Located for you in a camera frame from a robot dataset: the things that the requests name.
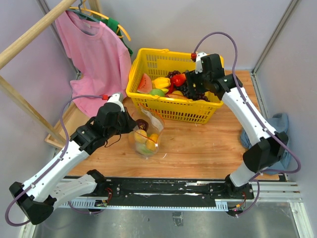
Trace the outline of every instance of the blue cloth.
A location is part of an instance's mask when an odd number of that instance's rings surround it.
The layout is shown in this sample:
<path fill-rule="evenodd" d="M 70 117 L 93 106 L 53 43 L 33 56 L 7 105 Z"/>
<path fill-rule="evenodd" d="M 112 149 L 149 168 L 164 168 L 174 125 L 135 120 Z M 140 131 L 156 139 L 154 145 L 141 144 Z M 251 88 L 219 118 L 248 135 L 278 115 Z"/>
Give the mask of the blue cloth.
<path fill-rule="evenodd" d="M 287 132 L 288 129 L 288 116 L 286 113 L 278 113 L 275 114 L 272 118 L 268 119 L 267 122 L 273 126 L 277 132 L 282 132 L 284 131 L 285 133 Z M 242 129 L 241 135 L 240 135 L 240 141 L 243 145 L 243 147 L 250 149 L 252 145 L 250 144 L 249 137 L 246 134 L 246 131 Z M 291 155 L 285 150 L 284 154 L 282 156 L 282 159 L 269 167 L 269 169 L 274 169 L 274 170 L 286 170 L 289 162 L 291 160 Z M 276 172 L 267 172 L 267 174 L 274 175 L 277 174 Z"/>

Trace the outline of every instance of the yellow plastic basket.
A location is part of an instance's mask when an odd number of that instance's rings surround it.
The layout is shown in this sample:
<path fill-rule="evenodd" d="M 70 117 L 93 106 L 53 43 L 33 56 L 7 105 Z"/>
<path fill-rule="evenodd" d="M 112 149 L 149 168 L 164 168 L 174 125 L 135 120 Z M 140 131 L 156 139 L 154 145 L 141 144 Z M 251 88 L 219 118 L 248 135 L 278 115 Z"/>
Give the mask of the yellow plastic basket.
<path fill-rule="evenodd" d="M 194 69 L 195 63 L 192 62 L 189 53 L 171 52 L 168 49 L 142 48 L 131 67 L 126 89 L 127 95 L 137 108 L 139 108 L 139 104 L 142 104 L 159 113 L 164 119 L 207 123 L 215 110 L 223 105 L 223 102 L 213 93 L 208 92 L 207 94 L 210 102 L 202 102 L 191 99 L 165 98 L 137 92 L 143 73 L 154 80 L 157 77 L 167 76 L 169 71 L 184 72 Z"/>

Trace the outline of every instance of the purple grapes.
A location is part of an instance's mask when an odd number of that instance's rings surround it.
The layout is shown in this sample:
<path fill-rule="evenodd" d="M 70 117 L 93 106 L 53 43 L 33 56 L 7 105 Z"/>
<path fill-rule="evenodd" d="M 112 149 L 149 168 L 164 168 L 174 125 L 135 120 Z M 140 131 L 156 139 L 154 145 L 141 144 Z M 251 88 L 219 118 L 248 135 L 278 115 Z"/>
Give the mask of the purple grapes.
<path fill-rule="evenodd" d="M 191 96 L 190 93 L 189 93 L 189 89 L 188 89 L 188 86 L 187 86 L 187 82 L 185 82 L 182 86 L 180 86 L 180 87 L 175 87 L 175 88 L 176 88 L 177 90 L 181 91 L 181 92 L 184 94 L 184 96 L 185 96 L 186 98 L 192 99 L 192 100 L 194 100 L 194 101 L 196 101 L 196 100 L 205 100 L 206 102 L 210 102 L 209 99 L 208 99 L 208 97 L 206 97 L 204 93 L 198 93 L 198 92 L 196 91 L 196 88 L 194 88 L 194 90 L 195 90 L 195 95 L 194 95 L 194 96 Z"/>
<path fill-rule="evenodd" d="M 169 78 L 170 80 L 172 79 L 173 76 L 177 75 L 177 74 L 180 74 L 179 71 L 177 70 L 174 70 L 174 71 L 171 71 L 171 72 L 168 72 L 168 75 L 166 76 L 166 78 Z M 188 86 L 187 86 L 187 82 L 185 82 L 182 86 L 180 87 L 176 87 L 175 86 L 175 89 L 178 90 L 178 91 L 181 91 L 184 96 L 186 98 L 189 98 L 189 99 L 192 99 L 194 101 L 196 100 L 205 100 L 206 102 L 210 102 L 208 97 L 205 96 L 204 93 L 198 93 L 196 91 L 196 88 L 194 88 L 195 90 L 195 95 L 194 96 L 190 96 L 190 93 L 189 93 L 189 90 L 188 90 Z"/>

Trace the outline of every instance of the metal floor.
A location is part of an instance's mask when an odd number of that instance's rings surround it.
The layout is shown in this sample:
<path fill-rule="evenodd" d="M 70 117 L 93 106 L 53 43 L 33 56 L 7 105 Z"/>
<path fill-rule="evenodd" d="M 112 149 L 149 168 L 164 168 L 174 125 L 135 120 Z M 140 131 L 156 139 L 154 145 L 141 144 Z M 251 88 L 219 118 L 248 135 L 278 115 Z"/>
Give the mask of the metal floor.
<path fill-rule="evenodd" d="M 258 202 L 238 219 L 225 212 L 105 210 L 99 215 L 58 208 L 33 238 L 298 238 L 288 203 Z"/>

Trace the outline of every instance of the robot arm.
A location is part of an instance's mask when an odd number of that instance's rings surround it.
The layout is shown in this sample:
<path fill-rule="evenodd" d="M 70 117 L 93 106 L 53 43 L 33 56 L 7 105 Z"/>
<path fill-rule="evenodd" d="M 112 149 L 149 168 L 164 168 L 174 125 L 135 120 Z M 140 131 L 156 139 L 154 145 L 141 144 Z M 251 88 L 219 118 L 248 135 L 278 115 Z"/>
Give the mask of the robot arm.
<path fill-rule="evenodd" d="M 266 125 L 263 129 L 256 119 L 254 113 L 246 105 L 245 101 L 235 84 L 233 75 L 224 75 L 221 58 L 217 54 L 207 55 L 204 52 L 198 53 L 196 58 L 196 68 L 185 73 L 190 93 L 194 94 L 194 84 L 198 92 L 210 91 L 222 100 L 235 114 L 239 122 L 245 129 L 252 147 L 243 154 L 241 166 L 226 177 L 226 185 L 229 193 L 238 192 L 250 179 L 261 170 L 278 162 L 283 153 L 282 148 L 267 132 L 269 130 L 275 134 L 284 144 L 288 142 L 285 132 L 278 133 L 260 114 L 257 108 L 249 100 L 248 104 L 260 121 Z M 245 89 L 241 81 L 238 84 L 242 93 L 248 100 Z"/>
<path fill-rule="evenodd" d="M 43 222 L 54 209 L 73 198 L 88 193 L 98 194 L 105 190 L 106 179 L 96 170 L 88 171 L 86 175 L 61 186 L 57 184 L 73 167 L 104 146 L 109 138 L 133 130 L 136 123 L 124 108 L 122 100 L 122 94 L 112 95 L 99 109 L 96 117 L 77 128 L 71 135 L 63 158 L 60 158 L 60 155 L 65 147 L 29 180 L 24 183 L 15 182 L 10 186 L 9 190 L 14 197 L 31 186 L 32 189 L 21 196 L 17 204 L 32 224 Z M 35 184 L 35 180 L 54 164 L 40 182 Z"/>

